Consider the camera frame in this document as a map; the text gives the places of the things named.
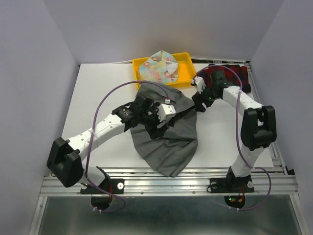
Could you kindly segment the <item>red black plaid skirt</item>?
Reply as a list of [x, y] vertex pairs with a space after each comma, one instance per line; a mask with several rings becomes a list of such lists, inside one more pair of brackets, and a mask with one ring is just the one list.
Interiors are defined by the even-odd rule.
[[214, 72], [223, 71], [225, 78], [228, 82], [233, 82], [235, 85], [239, 86], [240, 83], [235, 74], [240, 78], [242, 82], [242, 91], [246, 94], [251, 92], [251, 85], [248, 80], [248, 72], [247, 67], [239, 66], [239, 65], [221, 65], [221, 66], [213, 66], [209, 65], [208, 67], [202, 69], [197, 72], [198, 77], [202, 77], [205, 81], [207, 87], [212, 88], [212, 79], [211, 76]]

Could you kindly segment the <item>grey skirt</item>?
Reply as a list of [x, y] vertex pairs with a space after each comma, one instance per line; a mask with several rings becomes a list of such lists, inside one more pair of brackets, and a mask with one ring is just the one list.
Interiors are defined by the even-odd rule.
[[160, 138], [150, 139], [143, 125], [132, 128], [130, 132], [136, 151], [153, 170], [167, 177], [176, 177], [192, 160], [198, 147], [197, 112], [194, 102], [181, 91], [165, 84], [161, 87], [163, 89], [144, 83], [137, 93], [147, 94], [160, 103], [168, 94], [177, 113], [188, 112], [179, 116], [174, 126]]

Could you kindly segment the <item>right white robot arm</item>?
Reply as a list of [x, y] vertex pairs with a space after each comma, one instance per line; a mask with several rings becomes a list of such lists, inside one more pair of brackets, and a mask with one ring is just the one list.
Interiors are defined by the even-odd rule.
[[192, 99], [198, 112], [205, 112], [217, 99], [230, 104], [235, 110], [236, 145], [238, 157], [224, 178], [211, 178], [210, 193], [253, 192], [251, 172], [261, 153], [276, 141], [276, 115], [272, 106], [264, 106], [243, 92], [238, 75], [236, 81], [226, 78], [223, 70], [215, 71], [210, 82], [195, 76], [191, 84], [197, 88]]

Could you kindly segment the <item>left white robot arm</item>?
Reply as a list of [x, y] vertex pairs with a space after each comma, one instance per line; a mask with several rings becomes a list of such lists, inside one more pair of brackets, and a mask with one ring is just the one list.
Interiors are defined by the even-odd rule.
[[77, 136], [54, 140], [46, 166], [66, 188], [80, 183], [103, 193], [109, 187], [110, 177], [102, 168], [89, 166], [91, 152], [139, 124], [144, 125], [151, 139], [162, 137], [175, 115], [169, 99], [159, 103], [140, 94]]

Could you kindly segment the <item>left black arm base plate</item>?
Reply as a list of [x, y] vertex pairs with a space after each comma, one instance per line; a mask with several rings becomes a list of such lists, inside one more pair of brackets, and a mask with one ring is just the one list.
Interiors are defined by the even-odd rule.
[[[97, 185], [98, 188], [111, 194], [123, 194], [125, 180], [123, 178], [111, 178], [102, 168], [96, 166], [88, 170], [90, 179]], [[85, 175], [79, 181], [81, 184], [81, 194], [101, 194], [102, 191], [96, 189], [89, 184]]]

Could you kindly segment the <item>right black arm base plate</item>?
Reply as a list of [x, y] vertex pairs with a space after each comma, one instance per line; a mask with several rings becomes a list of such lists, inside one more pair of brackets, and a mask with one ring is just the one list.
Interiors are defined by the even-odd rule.
[[230, 182], [226, 178], [210, 178], [209, 184], [207, 186], [207, 191], [209, 193], [253, 193], [254, 187], [249, 188], [247, 185], [248, 181], [234, 181]]

